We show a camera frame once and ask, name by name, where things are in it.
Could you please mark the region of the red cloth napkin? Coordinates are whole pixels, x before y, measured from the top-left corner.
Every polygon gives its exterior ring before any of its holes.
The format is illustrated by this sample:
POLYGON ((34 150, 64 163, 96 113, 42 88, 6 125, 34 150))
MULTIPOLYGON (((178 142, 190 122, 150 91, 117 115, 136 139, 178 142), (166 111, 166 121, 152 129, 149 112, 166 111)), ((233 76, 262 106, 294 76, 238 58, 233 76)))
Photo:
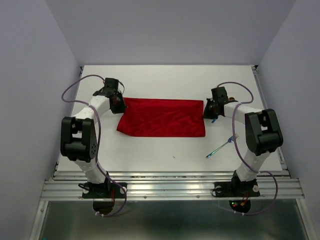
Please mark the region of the red cloth napkin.
POLYGON ((131 137, 202 138, 204 102, 189 99, 128 98, 117 131, 131 137))

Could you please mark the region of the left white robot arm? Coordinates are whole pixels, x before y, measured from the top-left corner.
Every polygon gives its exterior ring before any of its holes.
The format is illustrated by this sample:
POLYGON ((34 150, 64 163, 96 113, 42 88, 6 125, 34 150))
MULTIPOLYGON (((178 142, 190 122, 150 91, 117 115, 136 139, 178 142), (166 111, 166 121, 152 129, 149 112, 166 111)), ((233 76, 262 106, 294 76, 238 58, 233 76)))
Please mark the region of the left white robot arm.
POLYGON ((61 121, 60 153, 74 162, 85 174, 87 183, 80 187, 85 193, 97 193, 106 197, 111 193, 111 180, 108 172, 104 170, 98 160, 101 141, 100 116, 107 112, 112 114, 125 113, 127 106, 123 92, 119 86, 124 84, 115 78, 102 78, 96 74, 84 76, 102 79, 103 87, 95 91, 90 102, 81 100, 67 100, 61 95, 65 103, 83 104, 84 108, 74 116, 66 116, 61 121))

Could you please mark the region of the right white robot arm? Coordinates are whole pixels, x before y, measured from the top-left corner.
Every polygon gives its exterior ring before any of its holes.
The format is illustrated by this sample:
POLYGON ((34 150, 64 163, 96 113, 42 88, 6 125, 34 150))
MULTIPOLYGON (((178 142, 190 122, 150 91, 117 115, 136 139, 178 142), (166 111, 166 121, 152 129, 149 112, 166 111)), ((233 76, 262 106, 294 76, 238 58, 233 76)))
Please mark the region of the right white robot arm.
POLYGON ((217 193, 230 190, 234 195, 242 195, 258 188, 257 175, 271 153, 283 145, 284 138, 273 109, 257 109, 248 106, 247 102, 238 102, 228 97, 221 84, 211 89, 212 97, 207 99, 203 112, 205 119, 217 120, 219 116, 232 119, 232 137, 241 165, 234 171, 230 182, 216 186, 217 193), (235 122, 244 124, 247 151, 241 156, 236 143, 235 122))

